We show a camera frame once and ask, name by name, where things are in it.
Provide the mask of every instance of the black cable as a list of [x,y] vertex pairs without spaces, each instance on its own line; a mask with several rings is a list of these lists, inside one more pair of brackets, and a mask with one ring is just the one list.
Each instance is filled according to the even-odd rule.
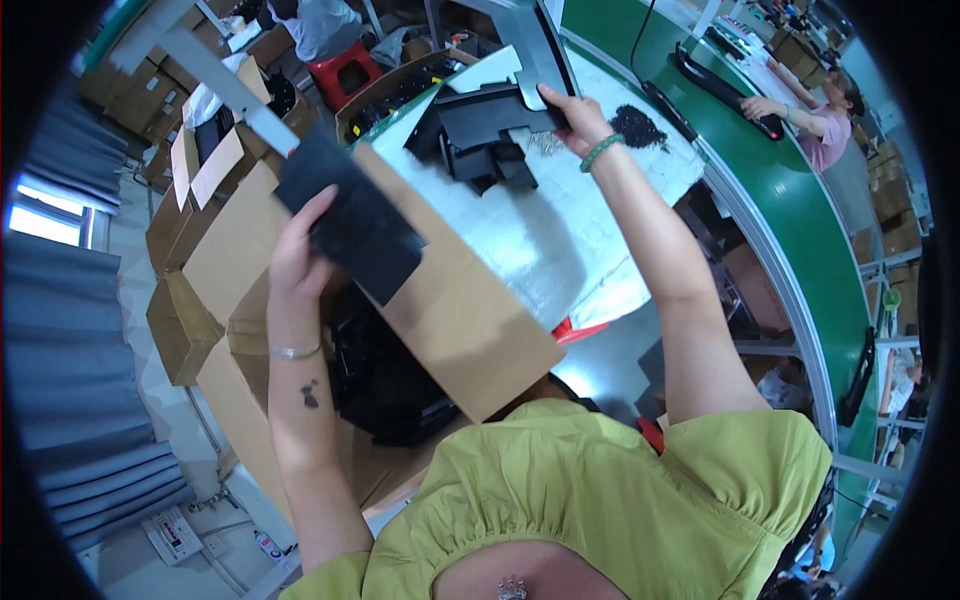
[[647,28],[647,21],[650,20],[650,15],[654,11],[654,5],[657,4],[657,0],[650,0],[650,8],[647,10],[647,13],[643,16],[643,24],[640,25],[640,31],[636,34],[636,39],[634,40],[634,48],[630,51],[630,70],[636,75],[636,69],[634,69],[634,55],[636,54],[636,47],[640,43],[640,36],[643,35],[643,30]]
[[879,516],[880,518],[882,518],[882,519],[885,520],[885,521],[889,521],[889,520],[890,520],[890,517],[888,517],[887,515],[882,515],[882,514],[878,513],[877,511],[875,511],[874,509],[870,508],[869,506],[864,506],[863,504],[860,504],[859,502],[857,502],[857,501],[854,500],[853,498],[847,496],[847,495],[844,494],[843,492],[840,492],[839,490],[836,490],[836,489],[834,489],[833,491],[834,491],[835,493],[837,493],[841,498],[844,498],[845,500],[848,500],[848,501],[852,502],[853,504],[859,506],[860,508],[862,508],[863,510],[867,511],[867,512],[870,513],[871,515],[873,515],[873,516]]

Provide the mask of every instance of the green conveyor belt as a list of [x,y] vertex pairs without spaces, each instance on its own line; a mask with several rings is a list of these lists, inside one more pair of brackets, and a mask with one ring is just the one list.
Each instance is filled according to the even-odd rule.
[[[621,64],[630,52],[647,5],[637,0],[566,0],[563,25]],[[723,158],[756,202],[780,242],[803,290],[827,361],[833,400],[850,386],[870,315],[859,269],[846,232],[800,150],[789,140],[774,143],[704,90],[688,81],[669,58],[687,32],[654,13],[636,52],[636,74],[651,80],[677,105],[694,129]],[[748,95],[741,76],[709,50],[691,57]],[[870,385],[851,429],[840,428],[839,450],[873,460],[876,440],[876,386]],[[868,480],[842,473],[840,490],[865,501]],[[861,509],[838,497],[834,540],[843,556]]]

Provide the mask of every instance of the gray curtain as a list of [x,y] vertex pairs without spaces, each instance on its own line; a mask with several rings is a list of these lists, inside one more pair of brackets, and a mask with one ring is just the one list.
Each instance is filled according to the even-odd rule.
[[120,258],[9,230],[3,254],[4,401],[73,549],[195,500],[137,391]]
[[81,105],[77,77],[67,73],[36,126],[23,165],[29,187],[115,212],[127,142]]

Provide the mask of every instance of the woman's left hand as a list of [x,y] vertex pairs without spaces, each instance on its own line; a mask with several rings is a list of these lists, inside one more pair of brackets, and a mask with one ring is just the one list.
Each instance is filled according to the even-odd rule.
[[743,115],[752,121],[763,118],[768,114],[783,116],[781,113],[786,113],[783,104],[763,96],[744,98],[740,101],[740,108],[743,109]]
[[272,300],[310,304],[320,298],[333,273],[333,263],[312,252],[310,228],[336,197],[337,186],[328,186],[304,204],[280,232],[270,262]]

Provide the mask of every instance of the window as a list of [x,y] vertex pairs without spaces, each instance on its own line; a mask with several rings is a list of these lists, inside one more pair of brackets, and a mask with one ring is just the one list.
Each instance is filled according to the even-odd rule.
[[96,210],[17,185],[10,212],[10,228],[55,242],[90,248]]

